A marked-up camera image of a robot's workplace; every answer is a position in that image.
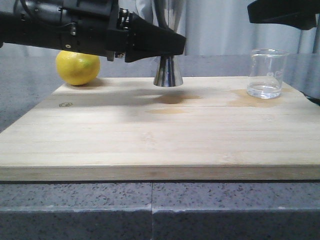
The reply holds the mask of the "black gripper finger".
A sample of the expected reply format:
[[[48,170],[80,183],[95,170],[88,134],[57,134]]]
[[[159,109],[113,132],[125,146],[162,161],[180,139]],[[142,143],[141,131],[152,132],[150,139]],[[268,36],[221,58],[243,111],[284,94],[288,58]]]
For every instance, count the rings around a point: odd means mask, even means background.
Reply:
[[[255,0],[247,6],[249,21],[254,24],[287,25],[299,30],[317,26],[318,0]]]
[[[132,63],[151,57],[170,57],[184,52],[186,38],[168,27],[155,26],[136,13],[129,14],[124,61]]]

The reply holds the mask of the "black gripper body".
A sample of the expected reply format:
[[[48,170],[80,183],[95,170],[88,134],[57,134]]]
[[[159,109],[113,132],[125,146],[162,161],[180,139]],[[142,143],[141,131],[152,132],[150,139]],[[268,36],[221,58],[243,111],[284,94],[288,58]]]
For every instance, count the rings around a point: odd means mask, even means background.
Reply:
[[[62,24],[70,24],[60,34],[63,50],[107,57],[127,50],[130,12],[117,0],[64,0]]]

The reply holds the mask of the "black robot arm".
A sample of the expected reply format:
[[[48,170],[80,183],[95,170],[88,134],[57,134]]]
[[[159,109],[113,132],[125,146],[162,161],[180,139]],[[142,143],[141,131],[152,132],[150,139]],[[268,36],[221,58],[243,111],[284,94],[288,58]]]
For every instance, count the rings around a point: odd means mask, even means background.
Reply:
[[[0,42],[106,57],[132,63],[184,52],[186,39],[155,26],[116,0],[3,0]]]

